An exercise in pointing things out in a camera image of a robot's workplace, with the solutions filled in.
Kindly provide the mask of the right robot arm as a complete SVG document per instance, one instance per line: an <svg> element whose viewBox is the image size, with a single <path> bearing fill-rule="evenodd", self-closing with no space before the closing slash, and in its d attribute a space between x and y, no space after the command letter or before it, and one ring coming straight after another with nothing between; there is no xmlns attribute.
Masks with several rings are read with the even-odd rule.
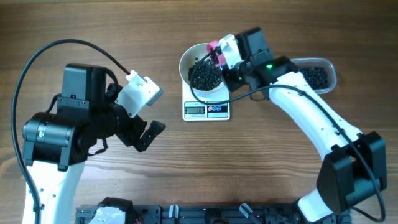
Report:
<svg viewBox="0 0 398 224"><path fill-rule="evenodd" d="M256 27L218 42L224 79L230 91L249 85L284 110L317 149L322 166L316 187L298 201L309 223L356 210L375 196L380 221L386 218L382 191L387 186L386 144L376 132L362 133L339 116L308 84L289 58L274 58Z"/></svg>

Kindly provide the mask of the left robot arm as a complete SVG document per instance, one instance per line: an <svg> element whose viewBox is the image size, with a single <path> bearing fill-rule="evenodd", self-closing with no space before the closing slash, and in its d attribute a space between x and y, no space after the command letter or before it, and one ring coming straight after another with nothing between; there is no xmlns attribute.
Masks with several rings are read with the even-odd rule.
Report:
<svg viewBox="0 0 398 224"><path fill-rule="evenodd" d="M24 125L22 156L33 180L26 191L24 223L70 221L77 185L98 140L116 136L143 152L165 129L164 123L148 123L138 115L159 99L161 87L137 72L127 74L126 86L107 83L114 77L106 67L66 65L61 93L48 111Z"/></svg>

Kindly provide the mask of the pink scoop blue handle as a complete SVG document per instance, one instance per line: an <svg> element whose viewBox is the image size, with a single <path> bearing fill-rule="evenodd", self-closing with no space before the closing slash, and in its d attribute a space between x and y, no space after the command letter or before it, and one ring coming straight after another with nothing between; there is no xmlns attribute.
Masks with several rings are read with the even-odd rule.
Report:
<svg viewBox="0 0 398 224"><path fill-rule="evenodd" d="M217 67L221 67L222 65L224 65L226 63L226 59L220 50L218 40L214 40L212 42L207 43L206 49L207 49L208 53L211 53L210 60Z"/></svg>

